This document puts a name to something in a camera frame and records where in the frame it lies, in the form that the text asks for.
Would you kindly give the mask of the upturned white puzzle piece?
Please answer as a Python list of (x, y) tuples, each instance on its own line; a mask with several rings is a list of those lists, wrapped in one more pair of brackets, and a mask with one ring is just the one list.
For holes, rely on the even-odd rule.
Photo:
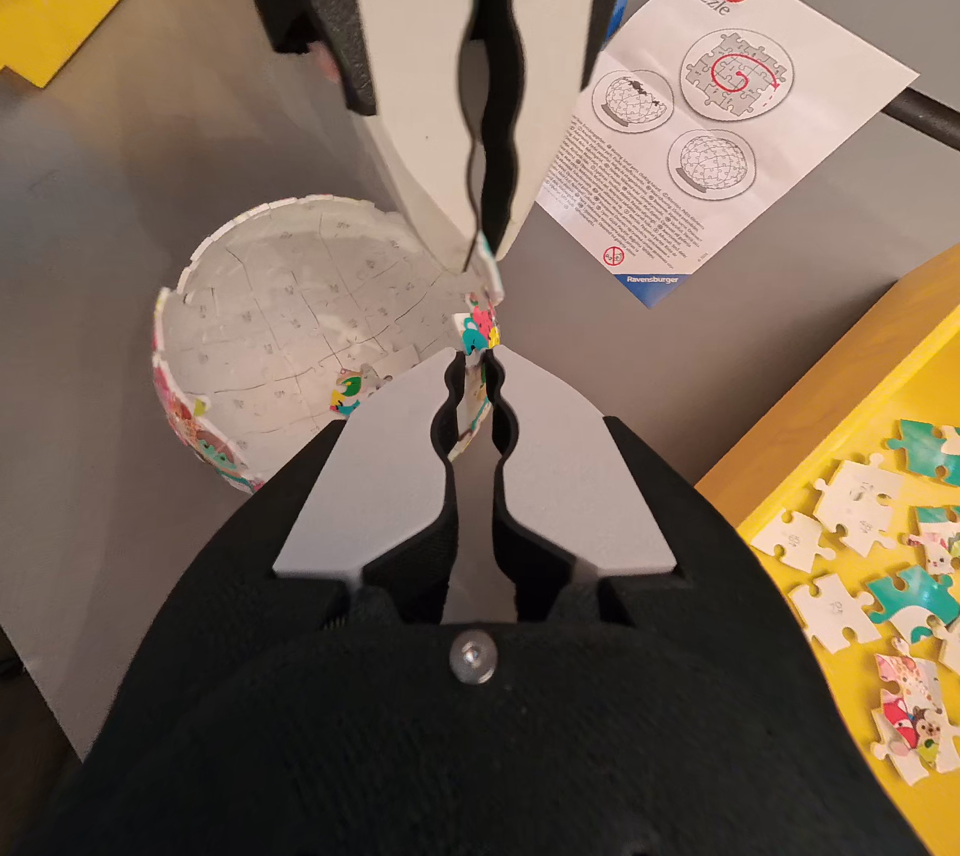
[(368, 381), (379, 388), (412, 370), (420, 362), (420, 355), (415, 346), (404, 346), (391, 352), (372, 363), (364, 364), (363, 372)]

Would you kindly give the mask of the colourful puzzle ball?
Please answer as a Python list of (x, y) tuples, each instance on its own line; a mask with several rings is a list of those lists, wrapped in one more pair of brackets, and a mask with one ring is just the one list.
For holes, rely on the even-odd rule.
[(404, 346), (420, 363), (443, 348), (465, 355), (451, 458), (490, 409), (482, 355), (500, 329), (482, 269), (451, 273), (402, 215), (371, 202), (311, 195), (239, 215), (198, 246), (153, 314), (152, 378), (172, 430), (245, 493), (345, 419), (330, 411), (341, 370), (362, 372), (360, 405), (387, 384), (363, 365)]

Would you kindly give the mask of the white instruction leaflet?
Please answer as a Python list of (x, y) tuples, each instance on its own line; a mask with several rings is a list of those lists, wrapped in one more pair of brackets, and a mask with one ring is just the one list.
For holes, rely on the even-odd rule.
[(537, 202), (652, 307), (917, 77), (800, 0), (648, 0)]

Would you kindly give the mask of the pile of puzzle pieces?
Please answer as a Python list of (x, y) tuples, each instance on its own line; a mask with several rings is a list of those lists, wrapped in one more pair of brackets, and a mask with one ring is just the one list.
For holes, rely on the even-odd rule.
[(870, 717), (871, 754), (909, 787), (958, 772), (958, 724), (943, 695), (942, 669), (958, 674), (958, 508), (916, 507), (914, 530), (895, 526), (906, 473), (958, 483), (954, 427), (902, 420), (879, 452), (836, 463), (815, 480), (812, 509), (779, 511), (750, 547), (806, 581), (787, 592), (806, 640), (832, 657), (874, 645), (878, 694)]

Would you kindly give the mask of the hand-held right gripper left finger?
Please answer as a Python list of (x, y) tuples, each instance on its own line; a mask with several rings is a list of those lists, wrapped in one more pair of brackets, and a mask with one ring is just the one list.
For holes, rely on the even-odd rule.
[(345, 421), (279, 555), (283, 578), (359, 586), (364, 570), (455, 514), (462, 353), (443, 348)]

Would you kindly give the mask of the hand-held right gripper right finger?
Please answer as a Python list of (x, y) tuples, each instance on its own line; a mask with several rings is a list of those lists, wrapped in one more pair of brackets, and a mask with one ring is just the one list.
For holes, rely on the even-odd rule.
[(486, 353), (500, 454), (494, 556), (513, 581), (660, 575), (677, 560), (604, 415), (555, 374), (500, 345)]

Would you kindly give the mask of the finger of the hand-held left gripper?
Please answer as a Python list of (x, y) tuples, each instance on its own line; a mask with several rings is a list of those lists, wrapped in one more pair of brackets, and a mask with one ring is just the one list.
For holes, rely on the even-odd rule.
[(487, 63), (479, 117), (481, 230), (502, 258), (520, 233), (586, 86), (607, 0), (479, 0)]
[(399, 212), (438, 263), (462, 273), (478, 233), (460, 83), (475, 0), (356, 4), (374, 96), (359, 128)]

